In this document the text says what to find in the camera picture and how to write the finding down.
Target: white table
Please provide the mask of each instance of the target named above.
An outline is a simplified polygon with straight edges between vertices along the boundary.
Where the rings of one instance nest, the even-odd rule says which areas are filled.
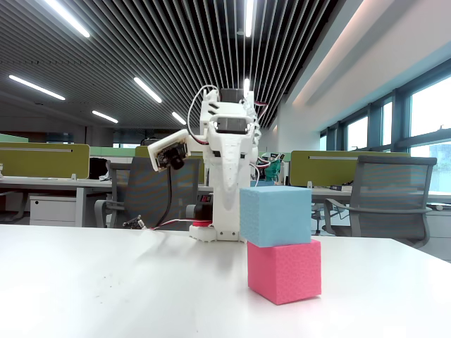
[[[71,180],[67,178],[47,179],[35,177],[5,176],[0,178],[0,189],[21,191],[75,190],[76,214],[75,226],[81,227],[86,218],[86,196],[94,192],[111,192],[111,181]]]
[[[349,203],[351,192],[339,192],[329,188],[313,188],[311,191],[311,199],[315,203],[321,203],[325,199],[336,199]],[[429,192],[429,203],[449,203],[451,204],[451,193],[449,192]]]
[[[243,243],[0,225],[0,337],[449,337],[449,263],[317,239],[323,294],[276,306],[247,287]]]

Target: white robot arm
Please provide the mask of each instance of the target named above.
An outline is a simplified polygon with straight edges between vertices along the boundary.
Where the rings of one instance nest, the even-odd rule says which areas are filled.
[[[240,188],[250,186],[250,163],[258,156],[259,125],[250,92],[244,104],[217,101],[204,93],[201,135],[180,130],[148,146],[154,170],[181,168],[191,151],[202,151],[214,189],[213,226],[190,227],[190,236],[205,242],[240,240]]]

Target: foam block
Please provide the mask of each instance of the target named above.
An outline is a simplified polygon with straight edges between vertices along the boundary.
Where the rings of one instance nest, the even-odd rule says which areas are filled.
[[[240,232],[263,247],[310,243],[311,190],[275,186],[240,190]]]
[[[247,242],[249,287],[280,305],[321,294],[321,243],[259,248]]]

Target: ceiling light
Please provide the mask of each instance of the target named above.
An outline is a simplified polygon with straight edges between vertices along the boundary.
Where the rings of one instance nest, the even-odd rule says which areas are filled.
[[[119,121],[117,121],[115,118],[110,118],[108,115],[99,113],[98,111],[92,111],[92,113],[93,113],[94,115],[100,116],[101,118],[105,118],[105,119],[107,119],[108,121],[111,121],[111,122],[114,122],[114,123],[119,122]]]
[[[244,96],[247,98],[247,95],[249,94],[249,79],[245,79],[245,84],[243,86],[244,88]]]
[[[45,93],[45,94],[47,94],[47,95],[56,97],[57,99],[60,99],[60,100],[66,100],[66,99],[64,99],[61,95],[55,94],[55,93],[53,93],[53,92],[50,92],[50,91],[47,90],[47,89],[44,89],[44,88],[41,88],[41,87],[39,87],[39,86],[37,86],[37,85],[35,85],[35,84],[29,83],[28,81],[22,80],[22,79],[20,79],[20,78],[14,76],[14,75],[9,75],[9,78],[12,79],[12,80],[14,80],[14,81],[23,83],[24,85],[29,86],[29,87],[31,87],[31,88],[34,88],[34,89],[36,89],[36,90],[39,90],[40,92],[43,92],[43,93]]]
[[[252,33],[252,18],[254,17],[254,0],[247,0],[246,3],[246,37]]]
[[[158,95],[156,95],[150,88],[148,88],[148,86],[143,83],[143,81],[141,81],[141,79],[139,79],[138,77],[135,77],[133,79],[137,84],[139,84],[141,86],[141,88],[143,88],[143,90],[148,93],[148,95],[150,95],[155,101],[157,101],[159,104],[161,103],[161,99]]]
[[[172,116],[180,123],[182,123],[183,125],[186,125],[185,120],[183,120],[180,115],[178,115],[175,111],[172,112]]]
[[[89,37],[89,33],[80,23],[62,7],[56,0],[45,0],[59,15],[63,17],[68,23],[70,23],[78,32],[82,33],[84,37]]]

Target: office desk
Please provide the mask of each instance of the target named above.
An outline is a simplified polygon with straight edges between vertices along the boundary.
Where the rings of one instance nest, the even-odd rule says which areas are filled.
[[[0,337],[449,337],[449,263],[317,239],[323,294],[275,306],[247,287],[243,243],[0,225]]]
[[[5,176],[0,178],[0,189],[20,190],[28,192],[42,191],[76,191],[75,226],[85,224],[86,196],[95,192],[111,192],[111,181],[44,179],[35,177]]]
[[[311,199],[314,203],[323,203],[325,199],[336,199],[337,201],[349,203],[351,192],[338,192],[329,188],[313,188]],[[449,192],[429,192],[429,203],[449,203],[451,204],[451,193]]]

